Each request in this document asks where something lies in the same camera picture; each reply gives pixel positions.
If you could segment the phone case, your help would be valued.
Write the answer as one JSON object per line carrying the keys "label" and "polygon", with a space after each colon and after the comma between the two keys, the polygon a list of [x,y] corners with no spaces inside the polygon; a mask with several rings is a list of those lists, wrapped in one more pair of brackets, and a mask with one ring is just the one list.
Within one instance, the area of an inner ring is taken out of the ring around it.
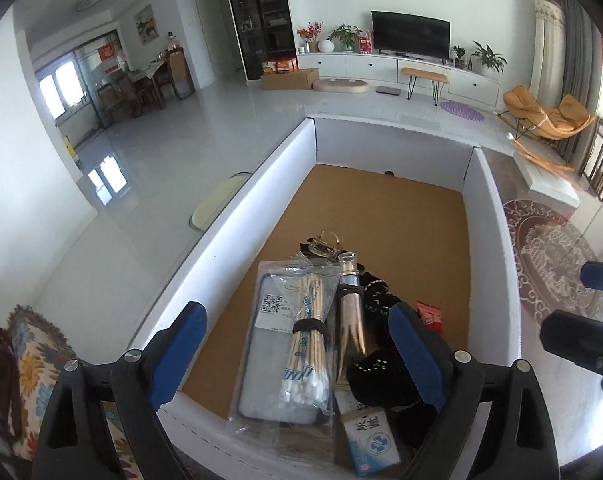
{"label": "phone case", "polygon": [[338,282],[338,266],[326,259],[258,265],[228,430],[262,453],[334,460]]}

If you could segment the blue white medicine box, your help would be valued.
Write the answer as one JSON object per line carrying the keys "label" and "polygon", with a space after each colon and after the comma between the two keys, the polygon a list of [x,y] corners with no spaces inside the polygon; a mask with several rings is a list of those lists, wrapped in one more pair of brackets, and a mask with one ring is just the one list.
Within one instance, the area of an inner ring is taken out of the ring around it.
{"label": "blue white medicine box", "polygon": [[349,390],[337,390],[335,399],[356,473],[365,477],[398,465],[401,458],[385,411],[360,403]]}

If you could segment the black gloves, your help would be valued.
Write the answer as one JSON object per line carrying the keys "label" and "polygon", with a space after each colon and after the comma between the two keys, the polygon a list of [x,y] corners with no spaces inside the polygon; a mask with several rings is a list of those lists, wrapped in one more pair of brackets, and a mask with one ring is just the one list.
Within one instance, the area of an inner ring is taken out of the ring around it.
{"label": "black gloves", "polygon": [[376,349],[347,367],[351,393],[364,405],[384,408],[396,439],[416,450],[435,427],[439,411],[423,398],[419,388],[425,379],[414,380],[416,376],[405,366],[390,336],[390,310],[401,299],[390,292],[382,278],[370,272],[360,275],[360,285],[365,328],[373,336]]}

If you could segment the red packet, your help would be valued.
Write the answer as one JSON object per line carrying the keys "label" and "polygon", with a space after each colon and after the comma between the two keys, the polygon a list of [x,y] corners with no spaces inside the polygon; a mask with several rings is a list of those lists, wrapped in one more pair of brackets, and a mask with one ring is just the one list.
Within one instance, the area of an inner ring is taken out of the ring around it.
{"label": "red packet", "polygon": [[443,313],[440,309],[418,301],[416,313],[428,330],[437,334],[443,333]]}

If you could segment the cotton swabs plastic bag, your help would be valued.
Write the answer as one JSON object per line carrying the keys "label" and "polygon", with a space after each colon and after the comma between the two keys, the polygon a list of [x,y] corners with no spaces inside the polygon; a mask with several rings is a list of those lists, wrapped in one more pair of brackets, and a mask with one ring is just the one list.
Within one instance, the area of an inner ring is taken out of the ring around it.
{"label": "cotton swabs plastic bag", "polygon": [[327,319],[334,304],[339,271],[329,261],[288,263],[270,272],[292,313],[291,342],[281,376],[278,407],[283,422],[313,425],[330,412],[332,330]]}

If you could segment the gold tube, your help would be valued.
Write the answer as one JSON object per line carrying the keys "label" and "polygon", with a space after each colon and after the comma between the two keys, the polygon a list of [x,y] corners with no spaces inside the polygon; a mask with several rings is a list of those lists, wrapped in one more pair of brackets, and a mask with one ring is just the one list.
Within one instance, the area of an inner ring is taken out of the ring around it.
{"label": "gold tube", "polygon": [[354,252],[338,256],[341,275],[337,288],[338,302],[338,362],[335,379],[336,390],[348,390],[347,370],[351,364],[367,356],[364,333],[363,288],[360,285],[358,257]]}

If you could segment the clear glasses with twine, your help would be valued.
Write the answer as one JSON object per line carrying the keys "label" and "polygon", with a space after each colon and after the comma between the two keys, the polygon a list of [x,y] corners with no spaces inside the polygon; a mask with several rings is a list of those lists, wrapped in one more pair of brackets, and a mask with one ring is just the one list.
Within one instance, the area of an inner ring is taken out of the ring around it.
{"label": "clear glasses with twine", "polygon": [[300,252],[308,259],[338,262],[338,257],[347,252],[347,249],[341,235],[334,231],[322,230],[319,236],[311,236],[300,242]]}

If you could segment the white tv cabinet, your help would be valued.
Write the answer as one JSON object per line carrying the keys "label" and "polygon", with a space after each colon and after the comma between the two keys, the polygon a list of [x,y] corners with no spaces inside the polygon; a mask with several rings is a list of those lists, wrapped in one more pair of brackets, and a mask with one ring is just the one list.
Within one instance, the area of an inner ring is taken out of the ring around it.
{"label": "white tv cabinet", "polygon": [[[399,74],[402,67],[446,74],[449,82],[441,90],[440,96],[480,107],[482,110],[494,110],[501,96],[500,84],[495,79],[441,63],[386,54],[341,52],[302,53],[297,58],[300,68],[316,68],[322,78],[362,79],[372,84],[386,84],[403,90],[407,90],[408,78]],[[431,94],[431,83],[419,80],[414,91]]]}

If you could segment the green potted plant right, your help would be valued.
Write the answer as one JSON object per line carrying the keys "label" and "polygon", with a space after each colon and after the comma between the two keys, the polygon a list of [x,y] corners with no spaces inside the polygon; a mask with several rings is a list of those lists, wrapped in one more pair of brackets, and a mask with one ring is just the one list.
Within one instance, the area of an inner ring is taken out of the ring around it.
{"label": "green potted plant right", "polygon": [[507,59],[500,52],[495,52],[489,44],[474,42],[472,52],[474,70],[480,75],[491,77],[503,74],[507,67]]}

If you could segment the green potted plant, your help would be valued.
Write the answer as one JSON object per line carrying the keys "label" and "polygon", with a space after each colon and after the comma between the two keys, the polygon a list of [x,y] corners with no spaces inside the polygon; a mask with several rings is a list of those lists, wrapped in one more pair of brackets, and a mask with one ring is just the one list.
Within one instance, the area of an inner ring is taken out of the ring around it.
{"label": "green potted plant", "polygon": [[362,34],[363,30],[356,25],[341,24],[330,33],[329,39],[339,44],[344,52],[353,52]]}
{"label": "green potted plant", "polygon": [[500,52],[495,52],[489,44],[474,42],[472,52],[474,70],[480,75],[491,77],[503,74],[507,67],[507,59]]}

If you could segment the small potted plant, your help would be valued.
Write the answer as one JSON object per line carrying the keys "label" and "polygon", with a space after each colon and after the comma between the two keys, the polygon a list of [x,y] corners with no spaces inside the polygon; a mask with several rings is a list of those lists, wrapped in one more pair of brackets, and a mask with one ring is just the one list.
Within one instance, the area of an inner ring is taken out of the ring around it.
{"label": "small potted plant", "polygon": [[460,70],[465,70],[467,66],[466,48],[460,46],[453,46],[452,50],[454,54],[454,66],[460,68]]}

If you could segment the wooden bench stool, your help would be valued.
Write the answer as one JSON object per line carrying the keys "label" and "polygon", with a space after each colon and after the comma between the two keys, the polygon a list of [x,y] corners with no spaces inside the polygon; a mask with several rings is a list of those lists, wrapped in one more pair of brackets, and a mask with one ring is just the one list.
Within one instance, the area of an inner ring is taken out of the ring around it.
{"label": "wooden bench stool", "polygon": [[443,87],[449,82],[446,74],[430,72],[429,70],[418,70],[417,68],[412,67],[402,67],[402,69],[399,70],[399,74],[408,78],[408,100],[412,99],[416,83],[419,80],[429,81],[431,83],[431,96],[433,97],[433,102],[436,106],[439,105],[441,90],[443,90]]}

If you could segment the cardboard box on floor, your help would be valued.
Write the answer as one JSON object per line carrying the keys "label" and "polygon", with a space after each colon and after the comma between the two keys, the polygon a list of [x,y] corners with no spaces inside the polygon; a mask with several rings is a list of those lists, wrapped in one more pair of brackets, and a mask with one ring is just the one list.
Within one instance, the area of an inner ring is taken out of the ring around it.
{"label": "cardboard box on floor", "polygon": [[319,77],[316,68],[302,68],[291,73],[263,74],[260,81],[264,90],[311,90]]}

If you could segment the red flower vase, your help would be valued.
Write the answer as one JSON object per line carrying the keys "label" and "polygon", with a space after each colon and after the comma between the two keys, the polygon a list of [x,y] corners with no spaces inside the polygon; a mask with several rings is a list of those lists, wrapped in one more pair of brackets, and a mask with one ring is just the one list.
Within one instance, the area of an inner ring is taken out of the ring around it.
{"label": "red flower vase", "polygon": [[305,26],[297,28],[297,35],[307,44],[309,52],[319,51],[319,38],[323,31],[323,22],[308,22]]}

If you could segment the black display cabinet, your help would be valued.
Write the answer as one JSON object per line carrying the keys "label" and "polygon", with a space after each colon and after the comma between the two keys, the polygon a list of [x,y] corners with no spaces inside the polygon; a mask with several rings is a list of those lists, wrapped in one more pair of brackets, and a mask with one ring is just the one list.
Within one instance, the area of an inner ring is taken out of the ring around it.
{"label": "black display cabinet", "polygon": [[267,62],[294,58],[296,44],[288,0],[229,3],[247,80],[258,80]]}

